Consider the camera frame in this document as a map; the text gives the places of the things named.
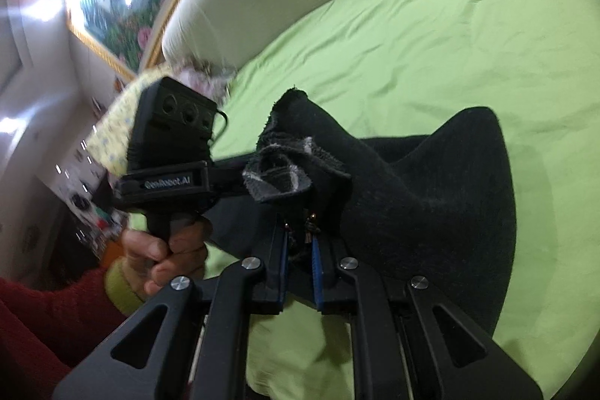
room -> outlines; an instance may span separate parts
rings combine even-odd
[[[599,14],[0,0],[0,380],[56,400],[595,398]],[[227,301],[240,269],[257,281]],[[17,317],[17,290],[71,297],[62,325],[32,333],[54,312]],[[179,366],[152,377],[182,290],[197,313],[161,352]]]

white wall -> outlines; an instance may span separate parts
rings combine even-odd
[[[73,192],[82,195],[85,193],[82,180],[89,183],[88,198],[100,182],[97,175],[101,176],[104,170],[93,160],[89,163],[88,153],[80,145],[90,134],[95,123],[96,117],[91,108],[86,103],[80,103],[57,134],[38,168],[38,178],[65,202]],[[82,161],[76,159],[76,150],[82,154]],[[56,170],[56,165],[61,168],[60,173]]]
[[[87,100],[94,97],[104,107],[109,107],[118,95],[115,91],[115,78],[123,78],[72,33],[69,44],[84,96]]]
[[[23,10],[37,0],[8,1],[9,9]],[[56,217],[49,203],[52,196],[40,197],[43,192],[35,174],[81,95],[64,14],[45,23],[23,16],[11,24],[23,68],[0,97],[0,120],[29,120],[22,135],[0,138],[0,276],[15,278],[40,265],[40,255],[20,251],[29,223],[41,222],[50,229]],[[40,198],[48,205],[40,205]]]

cable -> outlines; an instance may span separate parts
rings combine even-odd
[[[223,133],[225,132],[225,130],[227,129],[227,126],[229,125],[229,119],[227,118],[227,114],[225,114],[225,112],[223,112],[223,111],[220,111],[219,109],[217,109],[217,113],[221,114],[221,116],[223,117],[223,120],[225,121],[225,125],[223,126],[222,130],[219,131],[219,134],[217,134],[217,136],[212,138],[211,146],[213,146],[218,141],[218,139],[221,136],[223,136]]]

red sleeve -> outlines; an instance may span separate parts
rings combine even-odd
[[[89,271],[57,292],[0,279],[0,301],[62,363],[73,367],[125,320],[104,291],[105,272]]]

